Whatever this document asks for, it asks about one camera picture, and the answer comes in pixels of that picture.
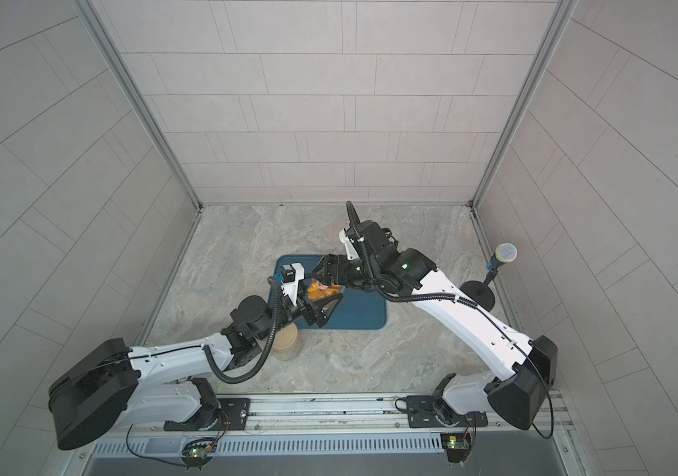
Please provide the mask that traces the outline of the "clear cookie jar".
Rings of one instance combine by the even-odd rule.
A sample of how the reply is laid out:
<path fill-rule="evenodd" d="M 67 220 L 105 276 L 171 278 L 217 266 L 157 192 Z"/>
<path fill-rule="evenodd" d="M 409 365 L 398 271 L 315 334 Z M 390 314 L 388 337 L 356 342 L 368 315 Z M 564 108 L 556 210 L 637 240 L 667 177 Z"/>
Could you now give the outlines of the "clear cookie jar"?
<path fill-rule="evenodd" d="M 319 282 L 317 279 L 311 279 L 306 285 L 304 298 L 311 303 L 323 303 L 323 301 L 336 301 L 341 299 L 344 288 L 342 286 L 328 286 Z"/>

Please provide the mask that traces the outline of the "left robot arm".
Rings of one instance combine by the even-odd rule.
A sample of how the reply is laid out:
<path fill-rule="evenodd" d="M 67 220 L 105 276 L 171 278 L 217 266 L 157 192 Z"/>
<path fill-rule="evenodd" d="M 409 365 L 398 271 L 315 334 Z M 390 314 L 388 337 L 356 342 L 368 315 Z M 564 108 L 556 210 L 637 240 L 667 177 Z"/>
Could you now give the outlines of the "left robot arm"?
<path fill-rule="evenodd" d="M 299 319 L 325 326 L 343 299 L 277 294 L 270 303 L 246 297 L 232 322 L 207 337 L 182 343 L 130 347 L 122 338 L 97 346 L 48 390 L 56 444 L 75 450 L 113 428 L 163 422 L 171 432 L 207 430 L 223 408 L 208 380 L 228 385 L 253 379 L 273 353 L 277 333 Z"/>

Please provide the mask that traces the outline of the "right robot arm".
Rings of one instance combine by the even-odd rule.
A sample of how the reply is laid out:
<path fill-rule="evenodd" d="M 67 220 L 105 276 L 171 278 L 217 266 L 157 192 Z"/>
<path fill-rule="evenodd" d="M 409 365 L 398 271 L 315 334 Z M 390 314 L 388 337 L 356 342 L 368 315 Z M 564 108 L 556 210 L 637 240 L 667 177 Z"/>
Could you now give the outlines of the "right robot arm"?
<path fill-rule="evenodd" d="M 435 317 L 488 365 L 483 392 L 492 410 L 520 430 L 534 425 L 556 377 L 558 347 L 550 338 L 530 338 L 496 319 L 415 249 L 386 260 L 325 255 L 313 276 L 325 286 L 375 291 Z"/>

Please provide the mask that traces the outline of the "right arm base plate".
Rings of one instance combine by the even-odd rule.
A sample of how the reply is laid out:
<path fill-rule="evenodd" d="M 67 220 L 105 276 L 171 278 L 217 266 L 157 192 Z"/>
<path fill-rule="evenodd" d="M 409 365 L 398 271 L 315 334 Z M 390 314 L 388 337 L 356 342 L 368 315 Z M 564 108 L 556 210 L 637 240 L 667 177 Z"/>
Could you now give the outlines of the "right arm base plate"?
<path fill-rule="evenodd" d="M 488 424 L 484 412 L 457 414 L 442 398 L 433 396 L 407 396 L 400 412 L 406 414 L 410 428 L 485 428 Z"/>

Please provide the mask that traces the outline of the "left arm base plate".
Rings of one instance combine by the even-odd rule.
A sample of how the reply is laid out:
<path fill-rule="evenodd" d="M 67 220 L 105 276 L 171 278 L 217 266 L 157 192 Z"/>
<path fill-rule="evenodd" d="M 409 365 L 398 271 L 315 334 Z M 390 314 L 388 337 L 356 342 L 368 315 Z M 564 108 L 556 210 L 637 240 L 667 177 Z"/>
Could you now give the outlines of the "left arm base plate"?
<path fill-rule="evenodd" d="M 216 406 L 203 404 L 186 422 L 170 422 L 163 425 L 165 432 L 221 432 L 244 430 L 247 425 L 252 401 L 248 398 L 219 399 Z"/>

